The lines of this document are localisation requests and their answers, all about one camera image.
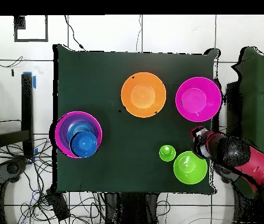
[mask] white tile wall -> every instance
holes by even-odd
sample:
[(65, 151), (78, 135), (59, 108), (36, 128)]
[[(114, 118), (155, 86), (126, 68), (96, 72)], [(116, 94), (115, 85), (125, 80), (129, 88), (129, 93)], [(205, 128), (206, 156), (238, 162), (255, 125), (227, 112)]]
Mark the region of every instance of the white tile wall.
[(264, 53), (264, 15), (217, 15), (216, 47), (221, 61), (237, 62), (246, 46)]
[[(19, 30), (19, 38), (43, 38), (44, 16), (27, 16), (26, 30)], [(154, 53), (204, 53), (209, 48), (219, 48), (218, 73), (222, 91), (225, 93), (229, 82), (237, 81), (238, 76), (231, 66), (237, 62), (240, 50), (245, 46), (257, 46), (264, 52), (264, 15), (225, 16), (225, 15), (144, 15), (143, 41), (139, 15), (105, 15), (105, 16), (70, 16), (69, 24), (75, 32), (75, 39), (87, 50), (103, 51), (143, 51)], [(0, 16), (0, 64), (12, 64), (20, 56), (25, 60), (13, 68), (0, 66), (0, 120), (20, 119), (20, 84), (21, 74), (31, 71), (37, 77), (37, 88), (33, 89), (34, 100), (34, 132), (47, 134), (52, 121), (52, 80), (53, 80), (53, 44), (68, 45), (72, 50), (81, 49), (73, 38), (71, 28), (67, 26), (64, 16), (48, 16), (48, 42), (15, 43), (13, 36), (13, 17)], [(221, 129), (226, 126), (226, 107), (220, 112)], [(19, 123), (2, 123), (0, 132), (19, 130)], [(52, 176), (48, 171), (42, 172), (45, 189), (51, 185)], [(26, 174), (30, 178), (31, 186), (37, 189), (36, 172), (33, 165), (27, 165)], [(159, 216), (160, 224), (210, 224), (212, 210), (212, 224), (229, 224), (233, 215), (233, 207), (216, 205), (233, 205), (233, 191), (230, 185), (221, 182), (215, 173), (213, 179), (217, 194), (212, 196), (169, 193), (170, 212), (166, 216)], [(76, 205), (81, 202), (79, 193), (66, 193), (68, 203)], [(92, 197), (88, 192), (81, 193), (81, 199)], [(166, 199), (167, 194), (161, 194), (159, 201)], [(5, 204), (21, 205), (30, 202), (31, 189), (28, 179), (23, 174), (20, 181), (9, 184)], [(88, 214), (90, 209), (84, 206), (71, 206), (74, 215)], [(157, 207), (158, 213), (164, 212), (165, 206)], [(17, 224), (21, 217), (20, 206), (6, 206), (6, 218), (9, 224)], [(68, 224), (85, 224), (74, 218)]]
[[(75, 39), (87, 51), (136, 52), (137, 36), (141, 30), (140, 15), (70, 16), (69, 24)], [(69, 48), (81, 51), (69, 29)], [(141, 33), (138, 40), (141, 51)]]
[(143, 51), (201, 53), (214, 47), (215, 15), (144, 15)]
[[(27, 18), (26, 30), (20, 30), (21, 36), (32, 38), (25, 35), (25, 32), (32, 32), (37, 36), (36, 39), (41, 38), (44, 25), (39, 25), (39, 22), (44, 23), (43, 16), (38, 22), (35, 18)], [(68, 27), (64, 16), (48, 16), (48, 36), (48, 42), (15, 42), (13, 16), (0, 16), (0, 60), (17, 60), (21, 56), (27, 60), (53, 60), (52, 45), (68, 43)]]

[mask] green bowl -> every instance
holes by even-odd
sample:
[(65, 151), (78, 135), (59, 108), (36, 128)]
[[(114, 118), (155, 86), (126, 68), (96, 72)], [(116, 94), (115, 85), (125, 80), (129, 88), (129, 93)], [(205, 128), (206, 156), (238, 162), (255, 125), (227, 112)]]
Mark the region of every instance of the green bowl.
[(186, 151), (177, 156), (173, 171), (180, 182), (193, 185), (204, 179), (207, 172), (207, 163), (192, 151)]
[(165, 162), (172, 161), (176, 156), (176, 151), (171, 145), (163, 145), (159, 151), (160, 158)]

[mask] cable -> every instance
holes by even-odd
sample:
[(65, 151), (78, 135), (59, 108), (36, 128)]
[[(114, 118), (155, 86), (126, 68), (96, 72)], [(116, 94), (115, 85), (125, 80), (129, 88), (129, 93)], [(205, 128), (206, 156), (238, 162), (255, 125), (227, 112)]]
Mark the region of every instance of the cable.
[(79, 45), (79, 47), (81, 48), (81, 49), (83, 49), (83, 50), (85, 50), (84, 49), (84, 47), (75, 39), (75, 32), (73, 31), (73, 28), (72, 28), (72, 26), (68, 23), (68, 20), (66, 19), (66, 16), (64, 16), (64, 18), (65, 18), (65, 22), (66, 22), (66, 24), (72, 29), (72, 32), (73, 32), (73, 39), (76, 41), (76, 43)]
[(142, 30), (142, 24), (141, 24), (141, 22), (140, 22), (140, 19), (141, 19), (141, 15), (139, 15), (139, 20), (138, 20), (138, 22), (140, 23), (140, 31), (139, 31), (139, 33), (138, 33), (138, 37), (137, 37), (136, 52), (137, 52), (137, 50), (138, 50), (138, 40), (139, 40), (139, 35), (140, 35), (141, 30)]
[(21, 57), (19, 57), (14, 63), (12, 63), (12, 64), (10, 64), (10, 65), (8, 65), (8, 66), (4, 66), (4, 65), (1, 65), (0, 64), (0, 66), (1, 67), (4, 67), (4, 68), (11, 68), (11, 67), (15, 67), (15, 66), (17, 66), (17, 65), (19, 65), (21, 62), (23, 62), (23, 56), (21, 56)]

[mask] table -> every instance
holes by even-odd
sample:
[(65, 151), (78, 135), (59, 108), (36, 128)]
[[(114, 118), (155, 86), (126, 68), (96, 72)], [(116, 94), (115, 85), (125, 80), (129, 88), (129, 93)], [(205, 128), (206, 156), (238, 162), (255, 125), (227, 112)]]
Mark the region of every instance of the table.
[[(209, 171), (200, 183), (183, 184), (174, 176), (173, 161), (166, 163), (159, 158), (159, 149), (169, 144), (179, 155), (191, 150), (193, 127), (203, 124), (210, 128), (210, 121), (184, 119), (176, 109), (175, 94), (180, 84), (191, 77), (213, 79), (217, 55), (215, 49), (207, 55), (189, 55), (78, 52), (57, 45), (57, 117), (70, 111), (85, 111), (103, 129), (99, 150), (89, 158), (72, 159), (57, 150), (57, 190), (213, 194)], [(150, 118), (129, 114), (121, 102), (122, 85), (137, 72), (155, 74), (166, 87), (165, 106)]]

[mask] tile grout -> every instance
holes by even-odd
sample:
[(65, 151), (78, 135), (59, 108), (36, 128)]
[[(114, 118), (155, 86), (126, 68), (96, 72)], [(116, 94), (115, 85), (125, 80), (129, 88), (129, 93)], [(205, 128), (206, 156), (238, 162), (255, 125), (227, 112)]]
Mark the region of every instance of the tile grout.
[(69, 15), (68, 15), (68, 48), (69, 48)]
[(141, 52), (143, 52), (143, 15), (141, 19)]

